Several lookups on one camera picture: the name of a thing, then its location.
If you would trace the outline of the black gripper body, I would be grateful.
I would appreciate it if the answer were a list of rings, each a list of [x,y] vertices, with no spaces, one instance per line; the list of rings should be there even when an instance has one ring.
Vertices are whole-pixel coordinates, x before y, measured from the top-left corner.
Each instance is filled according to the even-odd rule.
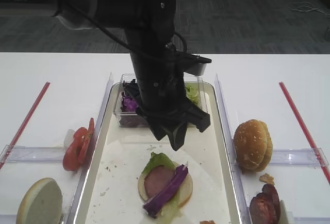
[[[188,123],[184,103],[188,99],[183,74],[150,75],[137,78],[137,114],[147,120],[157,140],[167,136],[166,127]]]

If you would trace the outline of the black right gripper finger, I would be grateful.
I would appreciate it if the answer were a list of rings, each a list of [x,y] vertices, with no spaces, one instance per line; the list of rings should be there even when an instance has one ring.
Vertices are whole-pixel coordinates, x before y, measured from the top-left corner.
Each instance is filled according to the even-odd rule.
[[[166,127],[166,133],[174,151],[178,151],[184,145],[187,128],[187,123],[177,123]]]

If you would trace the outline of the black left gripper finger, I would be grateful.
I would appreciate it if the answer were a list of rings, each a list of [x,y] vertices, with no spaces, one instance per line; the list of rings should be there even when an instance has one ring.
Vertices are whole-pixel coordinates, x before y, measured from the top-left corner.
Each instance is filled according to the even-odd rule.
[[[184,111],[187,121],[194,124],[199,132],[204,132],[210,126],[210,115],[191,100],[185,99]]]

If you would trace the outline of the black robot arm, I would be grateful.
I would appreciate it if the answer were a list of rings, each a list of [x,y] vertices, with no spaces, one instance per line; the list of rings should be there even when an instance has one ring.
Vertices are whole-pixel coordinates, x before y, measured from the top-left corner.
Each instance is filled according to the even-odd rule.
[[[176,0],[1,0],[2,16],[56,17],[69,29],[97,28],[127,48],[136,78],[125,92],[154,137],[168,137],[179,150],[189,124],[200,132],[210,126],[209,114],[188,99],[184,74],[202,75],[211,60],[175,48],[175,12]]]

